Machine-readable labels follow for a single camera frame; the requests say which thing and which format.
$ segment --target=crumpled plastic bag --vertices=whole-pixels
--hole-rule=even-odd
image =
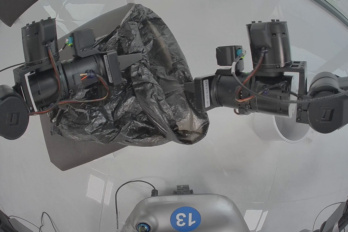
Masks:
[[[54,110],[50,114],[53,133],[73,140],[134,146],[170,141],[189,145],[205,137],[208,115],[194,108],[192,93],[184,92],[183,84],[193,81],[185,56],[152,10],[134,5],[111,34],[96,40],[95,47],[116,50],[118,55],[142,53],[143,59],[122,72],[123,83],[110,87],[107,100]],[[86,99],[105,94],[102,86],[81,92]]]

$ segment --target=floor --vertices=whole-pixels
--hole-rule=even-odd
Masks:
[[[215,72],[218,46],[241,44],[248,49],[245,24],[273,18],[288,21],[293,59],[308,61],[309,79],[321,71],[348,74],[348,29],[311,0],[40,0],[11,28],[0,22],[6,54],[0,56],[0,65],[23,61],[20,28],[28,22],[57,17],[60,37],[133,1],[163,18],[193,76]],[[246,61],[251,61],[249,52]],[[251,62],[245,67],[251,69]],[[0,80],[13,84],[11,71],[0,73]],[[46,211],[60,232],[116,231],[116,189],[144,179],[159,194],[189,184],[195,193],[228,196],[248,219],[250,230],[297,232],[312,229],[325,206],[347,199],[347,127],[289,144],[260,139],[252,116],[238,117],[228,108],[208,114],[209,132],[193,146],[126,147],[64,172],[50,163],[39,118],[32,117],[22,138],[0,139],[0,208],[37,225]],[[122,191],[120,227],[150,188],[130,184]],[[335,208],[326,209],[315,227]],[[53,231],[45,223],[44,231]]]

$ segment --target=blue circle sticker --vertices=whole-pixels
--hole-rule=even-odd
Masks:
[[[195,230],[201,221],[200,213],[192,207],[180,207],[171,215],[171,225],[180,232]]]

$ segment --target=black cable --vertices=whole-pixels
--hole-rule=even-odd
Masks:
[[[152,187],[154,188],[154,190],[156,189],[156,188],[154,187],[154,185],[150,184],[149,182],[142,181],[142,180],[128,181],[128,182],[126,182],[126,183],[124,183],[124,184],[122,184],[122,185],[119,186],[119,188],[117,189],[117,191],[116,191],[116,193],[115,193],[116,228],[117,228],[117,229],[118,229],[117,193],[118,193],[118,191],[120,190],[121,187],[123,187],[124,185],[127,185],[127,184],[129,184],[129,183],[132,183],[132,182],[142,182],[142,183],[146,183],[146,184],[152,186]]]
[[[248,87],[246,87],[238,78],[236,75],[235,71],[232,71],[232,75],[235,78],[235,80],[238,82],[238,84],[244,88],[247,92],[249,92],[250,94],[255,95],[255,97],[261,98],[261,99],[265,99],[265,100],[269,100],[271,102],[276,102],[276,103],[287,103],[287,104],[302,104],[302,103],[311,103],[311,102],[315,102],[315,101],[319,101],[319,100],[323,100],[323,99],[330,99],[330,98],[338,98],[341,97],[343,95],[348,94],[348,91],[343,91],[341,93],[338,93],[336,95],[329,95],[329,96],[324,96],[324,97],[319,97],[319,98],[313,98],[313,99],[303,99],[303,100],[284,100],[284,99],[275,99],[275,98],[270,98],[270,97],[266,97],[264,95],[261,95],[257,92],[254,92],[253,90],[250,90]]]
[[[10,217],[20,218],[20,219],[22,219],[22,220],[24,220],[24,221],[30,223],[31,225],[35,226],[39,231],[41,231],[41,229],[40,229],[38,226],[36,226],[35,224],[33,224],[33,223],[30,222],[30,221],[27,221],[26,219],[24,219],[24,218],[22,218],[22,217],[17,217],[17,216],[8,216],[8,217],[9,217],[9,218],[10,218]]]
[[[7,70],[7,69],[11,69],[11,68],[14,68],[14,67],[23,65],[23,64],[25,64],[25,62],[19,63],[19,64],[15,64],[15,65],[12,65],[12,66],[9,66],[9,67],[7,67],[7,68],[5,68],[5,69],[0,69],[0,73],[3,72],[3,71],[5,71],[5,70]]]
[[[43,220],[44,220],[44,219],[43,219],[44,214],[46,214],[46,215],[49,217],[49,220],[51,221],[51,224],[52,224],[52,227],[53,227],[54,231],[57,232],[56,228],[54,227],[53,220],[51,219],[51,217],[49,216],[49,214],[46,213],[46,212],[43,212],[42,215],[41,215],[41,226],[40,226],[39,230],[42,231],[42,230],[41,230],[41,227],[44,226],[44,222],[43,222]]]
[[[327,207],[330,207],[330,206],[336,205],[336,204],[342,204],[342,203],[346,203],[346,201],[333,203],[333,204],[331,204],[331,205],[326,206],[324,209],[322,209],[322,210],[318,213],[317,217],[315,218],[315,221],[314,221],[314,223],[313,223],[313,229],[312,229],[312,231],[314,231],[315,222],[316,222],[317,218],[319,217],[319,215],[320,215],[320,213],[321,213],[322,211],[324,211]]]

